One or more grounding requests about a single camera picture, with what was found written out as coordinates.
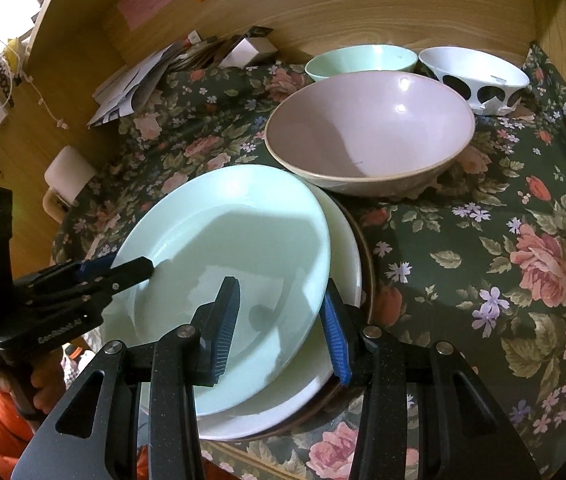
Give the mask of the person's left hand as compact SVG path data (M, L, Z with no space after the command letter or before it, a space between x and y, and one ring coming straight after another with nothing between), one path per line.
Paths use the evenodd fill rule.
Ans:
M32 403L45 415L53 410L66 391L62 370L63 355L62 348L57 348L33 361L30 377L30 384L34 389ZM0 391L9 394L13 400L16 400L16 393L14 393L10 380L2 370L0 370Z

